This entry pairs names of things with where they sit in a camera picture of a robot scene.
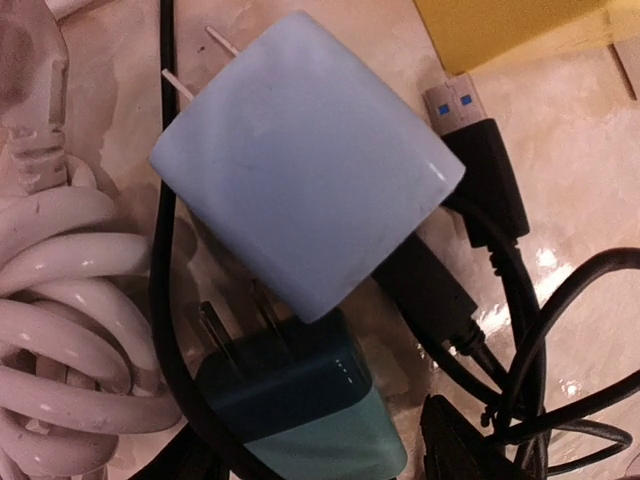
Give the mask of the light blue plug adapter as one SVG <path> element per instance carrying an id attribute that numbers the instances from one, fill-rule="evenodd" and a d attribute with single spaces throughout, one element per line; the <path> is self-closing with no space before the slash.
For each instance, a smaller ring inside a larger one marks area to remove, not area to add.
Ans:
<path id="1" fill-rule="evenodd" d="M 336 307 L 450 195 L 463 164 L 303 11 L 160 136 L 161 179 L 301 320 Z"/>

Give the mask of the teal plug adapter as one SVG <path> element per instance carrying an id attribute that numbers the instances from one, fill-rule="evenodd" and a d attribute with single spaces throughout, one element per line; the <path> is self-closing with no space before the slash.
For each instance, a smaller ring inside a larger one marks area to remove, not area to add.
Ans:
<path id="1" fill-rule="evenodd" d="M 407 453 L 360 344 L 335 308 L 313 323 L 279 319 L 262 289 L 263 329 L 232 339 L 213 305 L 215 343 L 195 381 L 236 438 L 285 479 L 395 479 Z"/>

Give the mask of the yellow cube socket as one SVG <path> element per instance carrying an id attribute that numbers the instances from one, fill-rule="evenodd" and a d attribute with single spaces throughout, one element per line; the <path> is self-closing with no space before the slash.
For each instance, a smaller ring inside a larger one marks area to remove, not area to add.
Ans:
<path id="1" fill-rule="evenodd" d="M 447 79 L 607 47 L 639 97 L 637 1 L 417 1 Z"/>

